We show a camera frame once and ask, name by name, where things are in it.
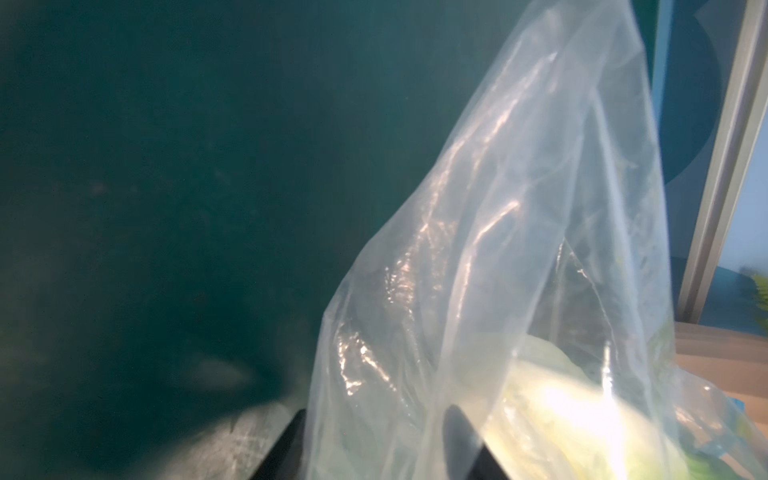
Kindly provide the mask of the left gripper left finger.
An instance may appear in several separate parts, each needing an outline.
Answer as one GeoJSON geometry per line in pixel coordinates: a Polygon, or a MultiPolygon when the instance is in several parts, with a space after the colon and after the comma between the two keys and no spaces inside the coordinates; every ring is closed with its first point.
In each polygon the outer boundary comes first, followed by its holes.
{"type": "Polygon", "coordinates": [[[273,444],[250,480],[297,480],[300,476],[306,410],[299,410],[273,444]]]}

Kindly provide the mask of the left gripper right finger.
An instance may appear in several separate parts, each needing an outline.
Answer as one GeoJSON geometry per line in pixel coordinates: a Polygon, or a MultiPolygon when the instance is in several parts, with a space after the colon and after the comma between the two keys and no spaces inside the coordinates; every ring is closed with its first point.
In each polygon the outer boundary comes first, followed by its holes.
{"type": "Polygon", "coordinates": [[[469,419],[457,405],[444,412],[443,454],[451,480],[508,480],[469,419]]]}

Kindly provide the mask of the blue-zip bag with cabbages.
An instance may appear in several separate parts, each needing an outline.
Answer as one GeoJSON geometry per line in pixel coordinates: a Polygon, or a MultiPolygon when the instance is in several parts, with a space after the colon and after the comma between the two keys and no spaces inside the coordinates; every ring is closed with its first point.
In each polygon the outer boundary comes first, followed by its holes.
{"type": "Polygon", "coordinates": [[[766,438],[675,361],[662,164],[627,1],[526,8],[324,313],[302,477],[449,479],[444,412],[459,406],[484,442],[528,335],[712,479],[766,477],[766,438]]]}

